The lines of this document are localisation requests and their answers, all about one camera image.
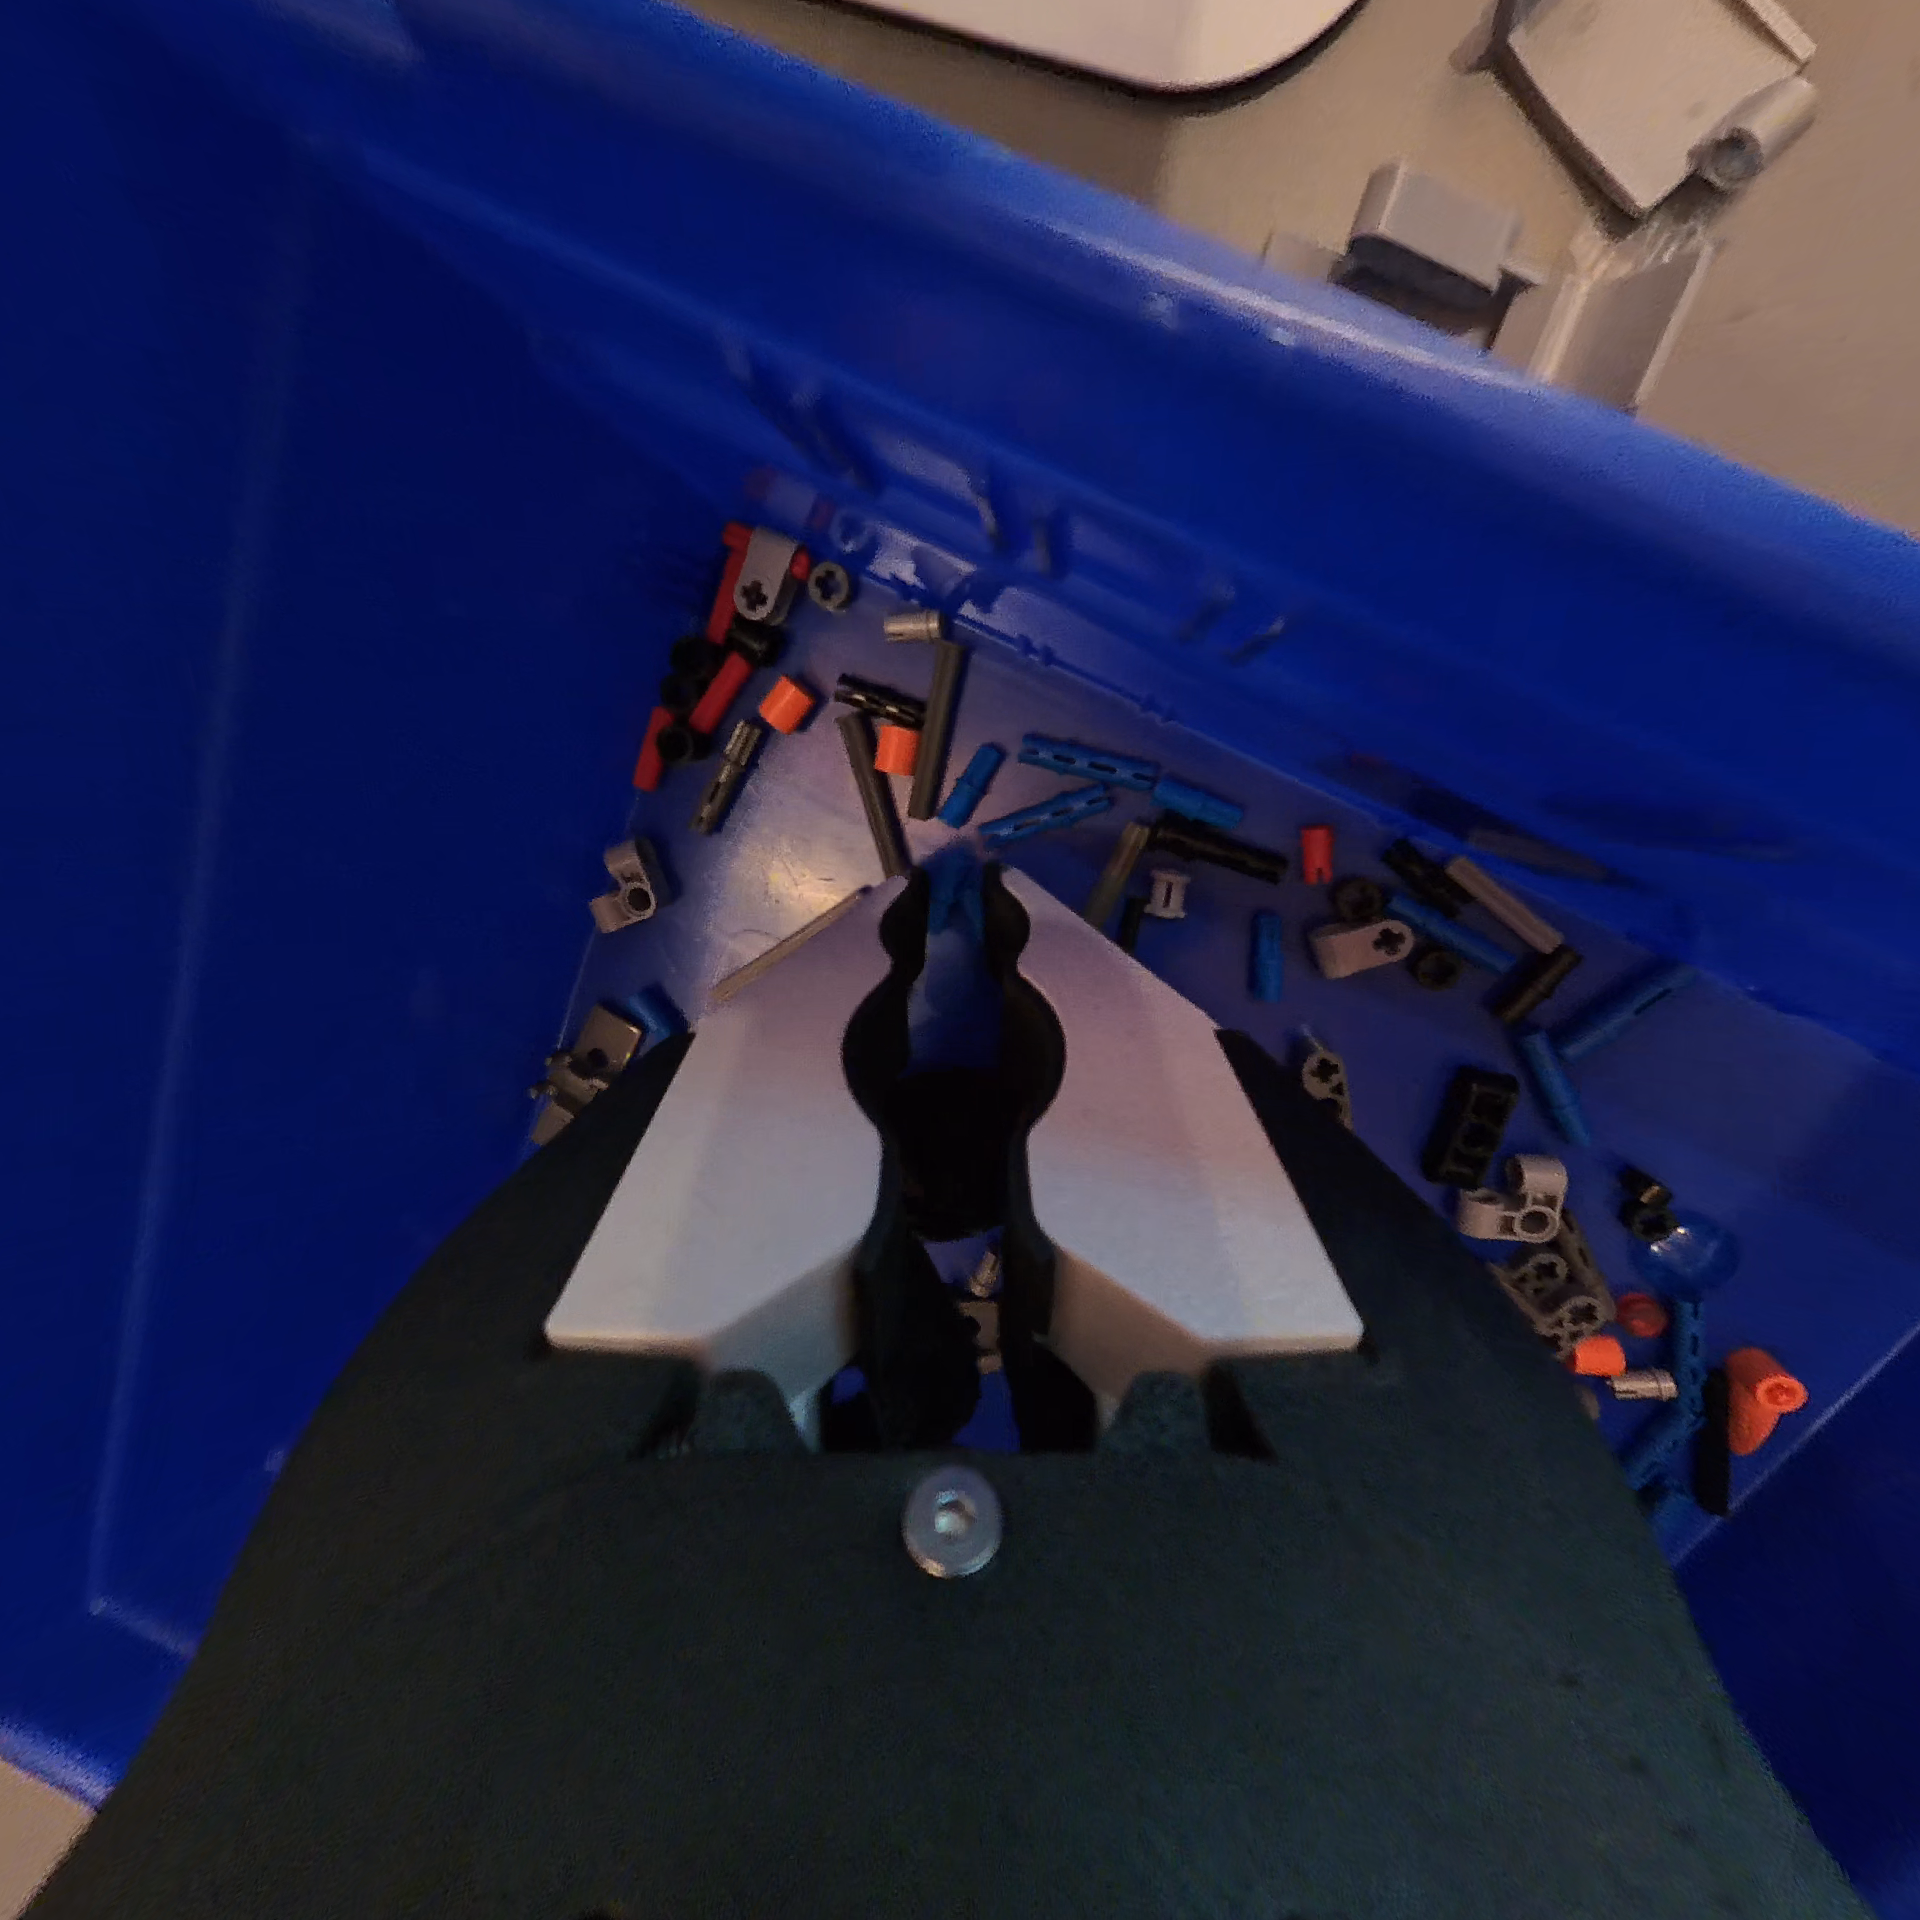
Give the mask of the grey curved panel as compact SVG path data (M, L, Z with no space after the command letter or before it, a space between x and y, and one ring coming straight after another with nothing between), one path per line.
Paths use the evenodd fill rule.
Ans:
M1759 179L1815 120L1811 58L1784 3L1489 3L1457 49L1629 218Z
M1548 280L1548 267L1522 251L1519 209L1457 191L1404 158L1371 169L1340 250L1274 233L1260 261L1475 347L1491 347L1512 303Z

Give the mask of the dark grey axle pin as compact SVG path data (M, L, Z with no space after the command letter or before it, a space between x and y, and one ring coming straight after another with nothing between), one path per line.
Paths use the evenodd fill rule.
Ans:
M741 719L730 725L726 747L717 751L716 770L707 786L701 792L701 802L690 819L690 833L695 837L716 837L720 830L720 822L729 819L739 792L743 786L754 757L762 751L766 740L766 730L754 719Z

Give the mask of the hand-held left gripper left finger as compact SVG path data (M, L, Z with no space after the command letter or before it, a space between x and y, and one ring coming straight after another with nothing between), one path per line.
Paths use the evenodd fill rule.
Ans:
M901 1093L929 879L883 882L707 1008L557 1303L555 1350L762 1371L855 1363L885 1446L929 1442L929 1261Z

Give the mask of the grey track link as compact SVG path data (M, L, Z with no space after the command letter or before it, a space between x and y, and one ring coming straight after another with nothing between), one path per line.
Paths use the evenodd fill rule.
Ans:
M651 1038L624 1006L599 1002L579 1036L553 1051L530 1089L535 1108L530 1146L557 1139L624 1070L645 1051Z

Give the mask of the wooden book stand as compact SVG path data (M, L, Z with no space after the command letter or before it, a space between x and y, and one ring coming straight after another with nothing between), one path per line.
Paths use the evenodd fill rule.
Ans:
M855 3L1148 94L1207 94L1308 53L1359 3Z

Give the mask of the light grey connector piece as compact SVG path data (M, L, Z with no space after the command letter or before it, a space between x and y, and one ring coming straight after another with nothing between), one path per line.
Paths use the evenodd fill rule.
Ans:
M604 849L608 888L589 903L599 935L621 935L628 929L660 919L677 903L677 888L651 837L631 837Z

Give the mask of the blue transparent paddle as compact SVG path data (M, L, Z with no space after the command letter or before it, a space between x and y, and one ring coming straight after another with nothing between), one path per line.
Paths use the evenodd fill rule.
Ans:
M1707 1307L1739 1270L1739 1238L1699 1211L1665 1214L1661 1224L1670 1224L1670 1236L1636 1246L1636 1273L1670 1309L1676 1352L1704 1368Z

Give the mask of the black frame connector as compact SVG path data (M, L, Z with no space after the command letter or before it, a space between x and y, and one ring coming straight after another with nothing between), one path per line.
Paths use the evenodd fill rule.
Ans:
M1499 1159L1522 1083L1497 1069L1454 1070L1438 1122L1421 1150L1421 1173L1440 1189L1482 1189Z

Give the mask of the black long axle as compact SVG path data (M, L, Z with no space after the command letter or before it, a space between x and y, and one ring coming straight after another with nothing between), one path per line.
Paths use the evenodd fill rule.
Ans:
M1098 930L1103 930L1112 916L1117 906L1122 903L1131 879L1142 859L1142 852L1151 845L1151 822L1148 819L1133 819L1121 830L1112 852L1106 856L1098 886L1083 906L1083 921Z

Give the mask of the dark grey long axle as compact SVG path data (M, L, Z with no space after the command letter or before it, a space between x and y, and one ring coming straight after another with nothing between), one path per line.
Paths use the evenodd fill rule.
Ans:
M907 794L907 816L919 822L928 822L945 802L948 757L953 744L957 709L966 687L970 648L945 638L929 644L929 659L934 676L929 694L924 700L919 767Z
M912 876L915 863L901 833L898 805L892 796L889 778L878 770L878 735L872 719L862 709L843 709L837 717L837 732L843 735L843 747L848 757L848 770L855 780L860 806L866 815L868 833L876 840L876 856L885 879Z

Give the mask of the blue plastic parts bin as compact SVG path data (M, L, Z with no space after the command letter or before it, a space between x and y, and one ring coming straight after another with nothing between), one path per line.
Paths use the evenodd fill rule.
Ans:
M641 794L729 519L855 601ZM999 1230L921 1241L924 1443L547 1347L707 986L892 882L828 691L928 700L901 608L945 796L1007 751L966 830L889 778L912 876L1083 921L1162 809L982 845L1088 783L1024 732L1288 859L1098 935L1348 1357L1019 1443ZM1305 822L1585 968L1322 980ZM1559 1139L1519 1028L1658 963ZM599 1002L645 1051L532 1150ZM1522 1100L1440 1189L1464 1064ZM1489 1273L1572 1211L1645 1294L1621 1166L1739 1238L1707 1371L1808 1387L1726 1518ZM705 7L3 3L3 1760L92 1804L34 1916L1917 1916L1917 543Z

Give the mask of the blue long pin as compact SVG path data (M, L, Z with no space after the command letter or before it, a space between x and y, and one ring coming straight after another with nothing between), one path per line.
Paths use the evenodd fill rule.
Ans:
M1555 1051L1560 1063L1578 1064L1608 1046L1617 1046L1639 1018L1684 993L1691 983L1699 983L1699 970L1689 963L1649 968L1572 1016L1572 1021L1551 1036Z
M1573 1146L1590 1146L1594 1131L1573 1092L1572 1070L1548 1033L1539 1027L1522 1027L1516 1036L1516 1054L1526 1069L1526 1082L1544 1122L1555 1128L1559 1139Z

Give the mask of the clear plastic scrap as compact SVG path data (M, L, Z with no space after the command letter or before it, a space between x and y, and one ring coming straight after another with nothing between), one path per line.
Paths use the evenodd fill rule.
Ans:
M1722 243L1661 243L1626 264L1564 274L1526 369L1623 414L1641 413L1717 261Z

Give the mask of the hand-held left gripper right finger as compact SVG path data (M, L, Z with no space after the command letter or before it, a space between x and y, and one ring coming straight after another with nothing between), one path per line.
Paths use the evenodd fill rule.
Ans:
M1218 1021L1014 868L981 879L981 960L999 993L981 1192L1019 1443L1094 1443L1142 1374L1359 1350Z

